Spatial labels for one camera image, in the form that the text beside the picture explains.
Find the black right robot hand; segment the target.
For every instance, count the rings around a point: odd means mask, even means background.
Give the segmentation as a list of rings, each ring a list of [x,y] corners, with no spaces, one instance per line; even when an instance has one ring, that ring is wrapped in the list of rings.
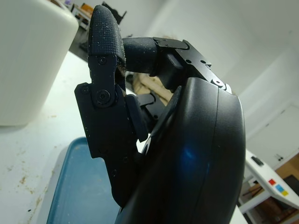
[[[75,96],[91,157],[105,162],[118,224],[228,224],[246,154],[239,98],[186,40],[122,38],[97,5],[91,82]]]

